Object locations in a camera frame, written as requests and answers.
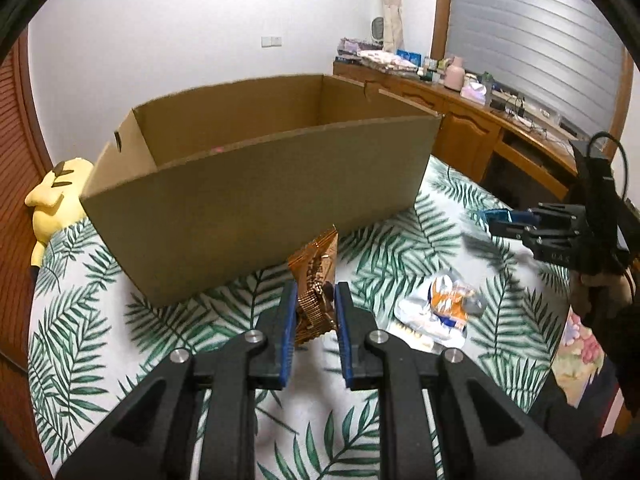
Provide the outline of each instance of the beige curtain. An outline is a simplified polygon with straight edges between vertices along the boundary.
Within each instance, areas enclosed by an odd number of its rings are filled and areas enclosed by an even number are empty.
[[[384,49],[395,53],[398,48],[404,48],[402,35],[402,0],[382,0],[385,19]]]

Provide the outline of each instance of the yellow plush toy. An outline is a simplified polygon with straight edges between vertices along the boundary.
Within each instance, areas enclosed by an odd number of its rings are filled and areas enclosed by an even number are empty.
[[[35,207],[33,232],[37,242],[31,253],[32,266],[41,266],[44,249],[56,231],[86,216],[79,196],[93,168],[84,158],[60,162],[24,199],[25,205]]]

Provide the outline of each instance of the open cardboard box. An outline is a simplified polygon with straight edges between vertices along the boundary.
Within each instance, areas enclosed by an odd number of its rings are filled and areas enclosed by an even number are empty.
[[[155,306],[414,204],[440,116],[336,76],[190,89],[143,104],[81,203]]]

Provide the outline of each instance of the window blinds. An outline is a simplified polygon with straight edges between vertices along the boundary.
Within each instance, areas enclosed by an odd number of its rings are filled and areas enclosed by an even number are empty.
[[[609,130],[623,44],[591,0],[451,0],[447,55],[552,108],[589,136]]]

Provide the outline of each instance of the leaf-patterned bed sheet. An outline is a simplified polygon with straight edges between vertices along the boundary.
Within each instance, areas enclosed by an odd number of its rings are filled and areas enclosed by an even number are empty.
[[[527,411],[559,343],[568,277],[534,261],[520,242],[486,233],[477,211],[502,206],[431,157],[414,208],[342,236],[337,279],[350,283],[354,302],[371,310],[379,327],[389,328],[398,323],[397,301],[437,270],[458,270],[488,300],[482,317],[470,322],[463,350]],[[289,279],[282,264],[156,309],[88,219],[58,232],[36,282],[28,370],[52,473],[172,349],[215,349],[251,329]],[[431,418],[426,393],[425,400]],[[289,386],[257,391],[255,416],[258,478],[376,476],[377,394],[345,389],[335,333],[296,349]],[[204,414],[200,437],[203,431]],[[194,470],[198,454],[196,447]]]

